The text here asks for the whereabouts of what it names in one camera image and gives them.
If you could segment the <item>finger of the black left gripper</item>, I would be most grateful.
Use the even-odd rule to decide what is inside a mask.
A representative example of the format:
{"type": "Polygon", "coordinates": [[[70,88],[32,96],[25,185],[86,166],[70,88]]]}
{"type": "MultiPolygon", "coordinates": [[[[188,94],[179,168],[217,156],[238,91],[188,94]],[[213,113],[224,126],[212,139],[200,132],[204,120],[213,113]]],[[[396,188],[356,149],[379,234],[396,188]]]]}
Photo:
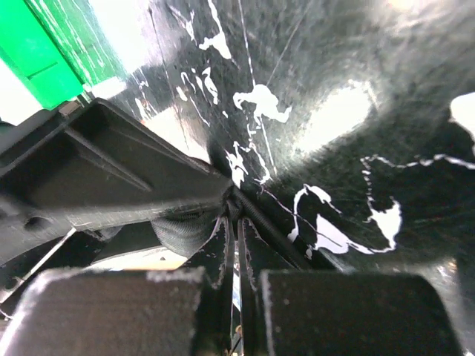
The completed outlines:
{"type": "Polygon", "coordinates": [[[232,181],[102,99],[1,135],[1,261],[70,231],[221,207],[232,181]]]}

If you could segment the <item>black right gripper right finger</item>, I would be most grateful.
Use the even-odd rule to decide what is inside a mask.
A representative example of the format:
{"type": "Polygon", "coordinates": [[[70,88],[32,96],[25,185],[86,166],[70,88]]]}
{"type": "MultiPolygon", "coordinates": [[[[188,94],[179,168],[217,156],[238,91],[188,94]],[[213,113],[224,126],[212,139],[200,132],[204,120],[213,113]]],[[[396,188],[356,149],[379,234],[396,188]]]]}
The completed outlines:
{"type": "Polygon", "coordinates": [[[461,355],[435,288],[414,274],[262,271],[245,355],[461,355]]]}

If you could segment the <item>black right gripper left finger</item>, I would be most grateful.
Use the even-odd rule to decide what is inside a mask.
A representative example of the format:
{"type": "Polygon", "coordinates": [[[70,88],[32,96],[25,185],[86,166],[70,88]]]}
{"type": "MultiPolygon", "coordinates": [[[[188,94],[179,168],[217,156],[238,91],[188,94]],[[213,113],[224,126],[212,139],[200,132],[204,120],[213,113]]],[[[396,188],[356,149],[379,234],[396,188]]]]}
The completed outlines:
{"type": "Polygon", "coordinates": [[[3,355],[224,355],[230,313],[204,268],[48,270],[24,292],[3,355]]]}

